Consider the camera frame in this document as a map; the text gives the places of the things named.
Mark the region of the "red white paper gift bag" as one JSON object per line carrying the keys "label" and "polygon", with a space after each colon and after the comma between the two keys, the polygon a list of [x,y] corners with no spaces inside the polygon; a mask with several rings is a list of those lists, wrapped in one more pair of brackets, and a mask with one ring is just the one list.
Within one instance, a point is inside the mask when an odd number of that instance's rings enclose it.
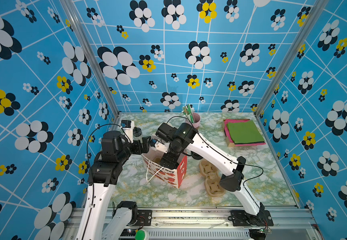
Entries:
{"label": "red white paper gift bag", "polygon": [[172,187],[180,188],[181,183],[186,175],[187,170],[187,156],[181,154],[177,160],[178,166],[173,170],[165,168],[161,165],[163,152],[151,148],[148,153],[141,154],[142,159],[146,165],[145,178],[147,182],[152,179],[161,180]]}

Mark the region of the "brown pulp cup carrier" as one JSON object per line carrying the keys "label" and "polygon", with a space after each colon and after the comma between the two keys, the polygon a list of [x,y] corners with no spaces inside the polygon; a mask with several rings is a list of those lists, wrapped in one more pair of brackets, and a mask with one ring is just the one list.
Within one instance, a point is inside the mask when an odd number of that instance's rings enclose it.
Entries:
{"label": "brown pulp cup carrier", "polygon": [[226,193],[226,190],[221,187],[218,175],[218,168],[209,161],[202,159],[199,162],[200,174],[205,177],[204,185],[207,194],[212,197],[221,197]]}

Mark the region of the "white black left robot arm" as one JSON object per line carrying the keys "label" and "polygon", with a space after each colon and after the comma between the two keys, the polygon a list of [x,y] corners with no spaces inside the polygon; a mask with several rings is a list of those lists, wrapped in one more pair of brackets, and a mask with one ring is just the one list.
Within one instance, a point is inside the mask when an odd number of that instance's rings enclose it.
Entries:
{"label": "white black left robot arm", "polygon": [[148,153],[150,142],[150,136],[133,140],[119,131],[103,135],[102,150],[90,167],[87,198],[76,240],[101,239],[107,208],[123,165],[131,155]]}

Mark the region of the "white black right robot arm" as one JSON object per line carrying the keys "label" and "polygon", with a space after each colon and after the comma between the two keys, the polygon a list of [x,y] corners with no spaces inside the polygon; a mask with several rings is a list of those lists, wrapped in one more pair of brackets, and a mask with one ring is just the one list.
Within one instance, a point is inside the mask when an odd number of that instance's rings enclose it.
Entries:
{"label": "white black right robot arm", "polygon": [[245,216],[250,225],[273,226],[269,211],[245,185],[243,169],[246,166],[246,159],[244,157],[237,158],[227,154],[187,123],[182,123],[179,128],[162,123],[155,134],[168,144],[168,147],[161,150],[163,152],[160,161],[162,167],[170,170],[177,169],[180,155],[187,151],[203,157],[222,173],[219,184],[237,197],[244,208]]}

